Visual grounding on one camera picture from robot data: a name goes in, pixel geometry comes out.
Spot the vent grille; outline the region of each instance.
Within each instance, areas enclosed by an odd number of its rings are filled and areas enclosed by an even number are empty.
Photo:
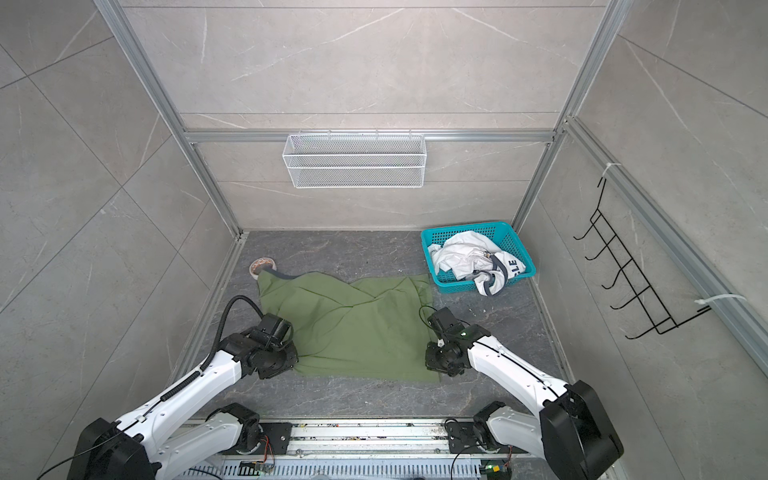
[[[247,480],[269,478],[270,480],[310,480],[317,475],[328,475],[332,480],[356,480],[360,478],[396,478],[410,480],[423,477],[428,480],[450,478],[452,458],[435,459],[376,459],[376,460],[300,460],[282,459],[277,467],[269,472],[255,472],[253,469],[241,469],[239,460],[226,460],[219,470],[210,465],[201,464],[195,468],[215,473],[226,480]],[[481,478],[480,460],[460,458],[453,467],[455,480],[479,480]],[[187,470],[177,479],[211,478],[203,472]]]

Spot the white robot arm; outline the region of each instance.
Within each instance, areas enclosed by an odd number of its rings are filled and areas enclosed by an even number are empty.
[[[248,302],[261,320],[221,339],[237,300]],[[298,356],[292,335],[286,320],[263,315],[251,299],[235,296],[225,307],[211,351],[200,365],[115,422],[98,419],[83,430],[68,480],[171,480],[223,450],[253,451],[262,440],[259,416],[237,403],[218,409],[184,434],[171,436],[217,393],[244,376],[256,372],[268,379],[293,368]]]
[[[247,301],[258,326],[221,339],[232,304]],[[440,337],[427,346],[426,366],[450,376],[474,368],[494,379],[531,412],[493,402],[474,418],[472,442],[487,449],[513,445],[545,458],[560,480],[595,480],[624,451],[591,387],[568,385],[506,349],[480,326],[463,326],[448,309],[429,317]],[[217,393],[257,372],[271,378],[297,361],[290,324],[263,315],[252,300],[234,297],[224,309],[208,357],[182,380],[115,422],[98,419],[83,430],[68,480],[171,480],[201,460],[235,447],[252,452],[262,440],[259,416],[239,404],[171,438]]]
[[[485,448],[515,446],[544,458],[560,480],[595,480],[624,447],[594,390],[569,385],[524,361],[477,325],[462,325],[447,308],[428,318],[440,337],[427,346],[428,369],[449,376],[473,368],[494,379],[532,415],[493,402],[475,415],[474,440]]]

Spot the aluminum frame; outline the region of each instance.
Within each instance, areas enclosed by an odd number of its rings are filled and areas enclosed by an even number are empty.
[[[616,158],[578,118],[567,118],[565,131],[596,165],[617,164]],[[640,184],[621,165],[605,172],[619,196],[629,205],[658,240],[672,261],[694,285],[702,298],[737,293],[733,285],[715,268],[674,221],[645,193]],[[721,299],[710,303],[733,336],[768,376],[768,331],[760,315],[743,300]]]
[[[176,369],[174,370],[173,375],[168,379],[166,387],[178,381],[182,376],[188,374],[199,361],[197,359],[197,354],[200,352],[200,347],[203,345],[205,334],[208,332],[211,319],[213,319],[216,309],[221,302],[221,297],[224,295],[224,290],[227,288],[230,277],[232,277],[232,272],[237,266],[237,259],[240,258],[240,252],[243,251],[246,240],[248,240],[248,232],[239,235],[230,245],[230,249],[227,251],[227,256],[224,258],[214,284],[208,293],[205,308],[192,327],[190,335],[187,337],[187,343],[184,345],[183,349],[181,349],[181,355],[177,361]]]
[[[627,17],[632,1],[611,0],[605,8],[605,14],[598,26],[597,32],[595,32],[592,38],[584,64],[581,65],[581,70],[579,70],[576,76],[571,93],[568,94],[565,106],[554,128],[554,140],[552,144],[547,145],[544,153],[541,155],[536,171],[528,183],[528,188],[525,190],[515,218],[512,220],[512,229],[515,232],[520,231],[523,223],[525,223],[525,219],[528,218],[528,214],[531,213],[531,208],[533,208],[533,204],[538,197],[541,185],[544,184],[544,180],[547,174],[549,174],[554,159],[557,157],[562,145],[563,127],[568,121],[568,117],[576,115],[581,109],[581,105],[584,103],[584,99],[594,83],[594,78],[597,77],[600,66],[603,65],[605,56],[611,48],[619,28],[624,23],[624,19]]]
[[[414,134],[423,135],[427,141],[552,141],[553,130],[541,128],[516,128],[509,130],[442,130],[442,129],[360,129],[360,130],[290,130],[290,129],[243,129],[243,130],[189,130],[187,141],[193,144],[208,142],[285,142],[294,134]]]
[[[147,59],[147,54],[141,47],[141,43],[138,41],[133,28],[131,28],[131,24],[128,22],[122,7],[116,0],[94,0],[94,3],[101,12],[101,16],[104,17],[104,21],[112,30],[118,44],[123,49],[128,62],[144,86],[144,90],[149,94],[154,106],[160,112],[163,121],[165,121],[171,134],[179,144],[181,151],[184,153],[187,161],[189,161],[192,170],[194,170],[197,178],[200,179],[206,192],[208,192],[208,196],[216,210],[218,210],[219,215],[221,215],[232,236],[237,238],[243,229],[240,228],[237,219],[232,213],[232,209],[221,193],[221,190],[219,190],[214,176],[209,172],[200,153],[186,139],[181,117]]]

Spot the marble tile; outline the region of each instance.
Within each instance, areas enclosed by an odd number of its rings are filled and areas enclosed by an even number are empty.
[[[627,477],[682,480],[622,352],[541,202],[531,209],[520,238],[536,265],[533,280],[574,377],[598,393],[624,444],[619,462]]]
[[[175,254],[118,192],[0,313],[0,476],[41,471]]]
[[[0,10],[0,44],[27,74],[111,36],[91,0],[3,2]]]
[[[125,184],[125,191],[177,249],[208,203],[203,184],[172,139]]]
[[[514,114],[181,114],[187,128],[553,128],[558,112]]]
[[[211,202],[203,209],[179,253],[209,287],[232,245],[232,235]]]
[[[427,143],[425,181],[525,180],[544,152],[541,142]]]
[[[218,181],[290,182],[283,162],[284,144],[198,144],[210,172]]]
[[[768,114],[767,19],[761,0],[638,0],[621,34]]]
[[[161,392],[200,313],[208,288],[176,255],[70,422],[46,467],[74,451],[83,428],[109,421]],[[66,477],[66,468],[62,468]]]
[[[403,0],[120,0],[124,7],[371,8],[402,7]],[[607,0],[408,0],[421,7],[602,7]]]
[[[497,113],[559,111],[602,10],[126,8],[126,14],[183,112]]]
[[[421,188],[397,189],[298,189],[280,182],[220,182],[219,186],[247,230],[410,230],[509,221],[528,182],[428,182]]]
[[[580,117],[768,319],[768,119],[621,38]]]
[[[170,136],[114,38],[31,79],[121,184]]]
[[[0,88],[23,77],[24,72],[13,61],[13,58],[0,47]]]
[[[600,174],[579,146],[569,143],[547,177],[541,202],[574,257],[683,477],[758,478],[768,458],[768,447],[761,441],[768,428],[768,419],[761,414],[768,408],[768,382],[757,365],[714,313],[664,335],[627,339],[625,335],[650,327],[641,306],[635,301],[621,310],[611,309],[633,293],[624,278],[610,290],[600,286],[610,284],[617,267],[607,252],[591,262],[584,259],[601,249],[594,232],[574,240],[588,228],[600,195],[594,187]],[[699,308],[693,302],[699,298],[697,291],[611,185],[601,211],[674,319],[682,322],[693,315]],[[603,235],[609,232],[602,220],[598,229]],[[611,246],[620,249],[615,241]],[[635,281],[639,287],[646,285],[640,278]],[[657,321],[665,318],[651,294],[642,297]]]
[[[237,266],[227,284],[224,302],[243,294],[258,300],[256,281],[248,266],[258,257],[271,257],[277,269],[288,274],[321,271],[346,282],[364,276],[398,276],[426,273],[419,232],[308,232],[258,231],[249,233]],[[461,319],[491,330],[508,348],[552,375],[561,375],[541,314],[527,280],[502,290],[497,296],[476,292],[441,295],[433,290],[435,306],[448,306]],[[214,315],[203,350],[210,345]],[[224,335],[252,326],[255,314],[246,304],[235,304]],[[200,352],[200,359],[205,352]],[[198,412],[206,415],[229,402],[241,402],[259,414],[453,416],[473,415],[488,403],[501,400],[524,407],[488,377],[474,370],[455,378],[441,378],[438,386],[344,377],[302,377],[285,372],[271,380],[247,377],[215,397]]]
[[[120,187],[28,79],[0,90],[0,310]]]

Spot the wall-mounted basket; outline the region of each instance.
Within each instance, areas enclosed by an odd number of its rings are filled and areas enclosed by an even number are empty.
[[[294,134],[283,160],[296,188],[421,187],[427,147],[420,134]]]

